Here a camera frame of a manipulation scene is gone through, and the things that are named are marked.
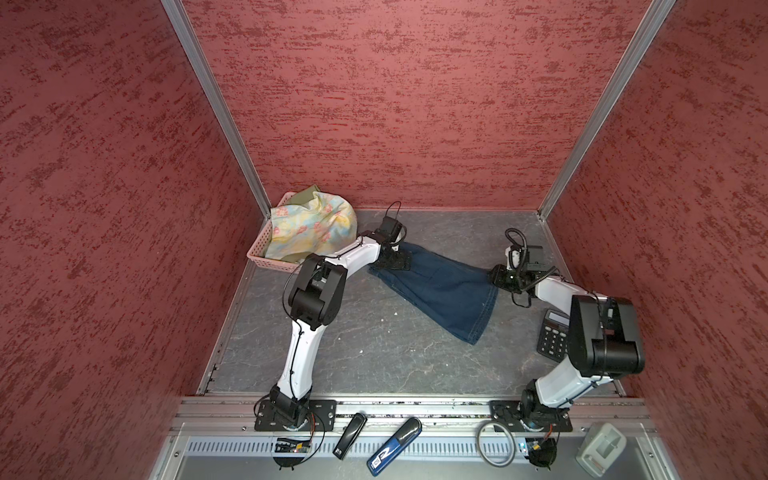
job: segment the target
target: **floral cloth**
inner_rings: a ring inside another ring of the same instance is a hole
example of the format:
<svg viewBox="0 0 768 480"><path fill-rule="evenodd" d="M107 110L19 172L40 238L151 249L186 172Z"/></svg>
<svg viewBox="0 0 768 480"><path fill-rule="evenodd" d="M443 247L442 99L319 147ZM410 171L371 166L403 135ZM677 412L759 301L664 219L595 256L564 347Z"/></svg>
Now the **floral cloth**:
<svg viewBox="0 0 768 480"><path fill-rule="evenodd" d="M266 258L291 256L295 260L297 253L330 255L355 241L357 216L352 205L338 195L313 192L313 196L304 205L272 209L272 242Z"/></svg>

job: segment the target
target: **white device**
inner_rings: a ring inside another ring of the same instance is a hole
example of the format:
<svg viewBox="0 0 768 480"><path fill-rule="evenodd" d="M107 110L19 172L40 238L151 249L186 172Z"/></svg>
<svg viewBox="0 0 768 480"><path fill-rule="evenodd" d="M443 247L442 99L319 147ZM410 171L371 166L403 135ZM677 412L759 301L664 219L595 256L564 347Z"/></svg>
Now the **white device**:
<svg viewBox="0 0 768 480"><path fill-rule="evenodd" d="M600 478L627 446L627 437L610 423L595 424L576 453L576 462L589 475Z"/></svg>
<svg viewBox="0 0 768 480"><path fill-rule="evenodd" d="M332 253L326 262L345 267L349 277L364 266L375 262L379 258L380 251L381 245L375 240L357 237L350 245ZM312 388L312 368L315 366L317 350L325 331L325 325L312 330L308 323L300 319L293 322L286 365L277 381L280 391L292 392L298 399L309 393Z"/></svg>
<svg viewBox="0 0 768 480"><path fill-rule="evenodd" d="M560 311L571 311L571 299L574 295L590 295L578 285L563 281L557 276L545 278L536 285L536 297L559 308ZM600 301L607 297L600 293L594 294ZM536 393L542 405L562 409L569 409L573 401L584 395L592 388L612 382L609 375L595 375L584 377L573 366L568 356L563 359L547 375L536 382Z"/></svg>

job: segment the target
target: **metal vent grille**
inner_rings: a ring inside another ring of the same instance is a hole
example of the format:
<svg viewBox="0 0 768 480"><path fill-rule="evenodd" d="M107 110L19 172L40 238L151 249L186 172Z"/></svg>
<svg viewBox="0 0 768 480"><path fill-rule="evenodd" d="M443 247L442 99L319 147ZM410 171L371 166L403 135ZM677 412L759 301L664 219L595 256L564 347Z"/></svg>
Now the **metal vent grille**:
<svg viewBox="0 0 768 480"><path fill-rule="evenodd" d="M347 452L347 457L368 458L373 455L389 437L360 437ZM273 454L276 437L237 438L217 436L194 436L187 444L186 455L190 456L223 456L223 457L270 457L270 456L299 456L304 454ZM338 437L326 437L316 457L333 456L333 447ZM505 458L509 454L509 444L505 437L488 437L482 440L482 448L490 458ZM400 458L411 460L462 460L480 461L480 455L475 447L475 440L468 437L420 437L413 441L400 454ZM518 451L515 460L526 462Z"/></svg>

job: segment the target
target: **blue lighter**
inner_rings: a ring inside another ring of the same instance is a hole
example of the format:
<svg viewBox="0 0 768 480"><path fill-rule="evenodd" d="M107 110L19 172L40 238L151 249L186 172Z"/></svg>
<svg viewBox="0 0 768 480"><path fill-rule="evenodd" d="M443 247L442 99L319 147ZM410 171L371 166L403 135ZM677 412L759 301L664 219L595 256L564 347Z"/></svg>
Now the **blue lighter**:
<svg viewBox="0 0 768 480"><path fill-rule="evenodd" d="M368 470L371 471L373 476L377 476L386 468L392 460L400 455L411 442L419 436L422 432L422 423L416 417L411 417L402 424L402 427L395 432L395 435L389 437L389 440L384 442L382 448L373 454L373 457L368 459Z"/></svg>

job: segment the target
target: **denim jeans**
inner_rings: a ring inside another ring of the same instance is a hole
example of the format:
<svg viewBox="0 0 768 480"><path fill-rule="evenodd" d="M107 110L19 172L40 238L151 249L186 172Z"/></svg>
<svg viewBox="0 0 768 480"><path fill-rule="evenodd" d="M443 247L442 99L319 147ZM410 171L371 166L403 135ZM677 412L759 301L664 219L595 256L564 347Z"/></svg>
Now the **denim jeans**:
<svg viewBox="0 0 768 480"><path fill-rule="evenodd" d="M402 243L400 249L413 255L410 270L371 266L369 272L453 336L475 345L488 325L498 293L488 282L488 272L411 243Z"/></svg>

